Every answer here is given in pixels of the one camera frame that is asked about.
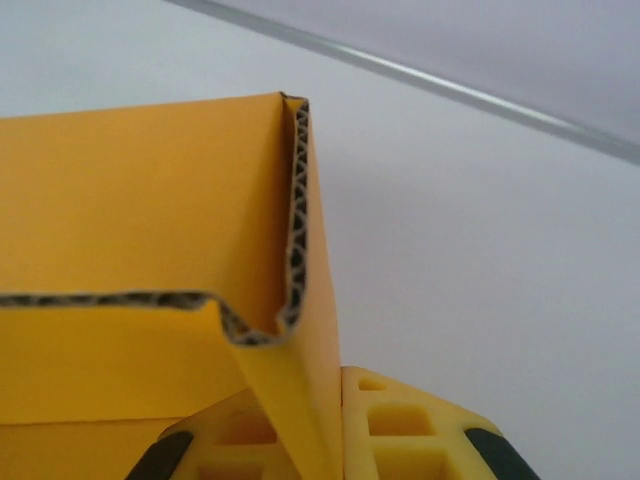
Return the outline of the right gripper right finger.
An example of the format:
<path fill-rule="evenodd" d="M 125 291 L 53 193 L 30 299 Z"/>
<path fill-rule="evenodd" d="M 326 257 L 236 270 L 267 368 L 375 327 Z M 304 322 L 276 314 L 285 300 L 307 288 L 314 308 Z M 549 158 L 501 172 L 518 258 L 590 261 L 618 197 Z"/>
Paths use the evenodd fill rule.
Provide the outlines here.
<path fill-rule="evenodd" d="M 342 369 L 346 479 L 537 479 L 487 418 L 360 368 Z"/>

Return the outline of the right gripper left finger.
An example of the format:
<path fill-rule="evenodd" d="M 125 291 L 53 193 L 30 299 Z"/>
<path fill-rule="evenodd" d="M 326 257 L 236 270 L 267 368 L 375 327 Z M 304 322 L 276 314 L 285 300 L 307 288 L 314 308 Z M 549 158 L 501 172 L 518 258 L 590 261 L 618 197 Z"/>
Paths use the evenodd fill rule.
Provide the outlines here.
<path fill-rule="evenodd" d="M 285 480 L 301 475 L 253 392 L 245 389 L 166 428 L 127 477 Z"/>

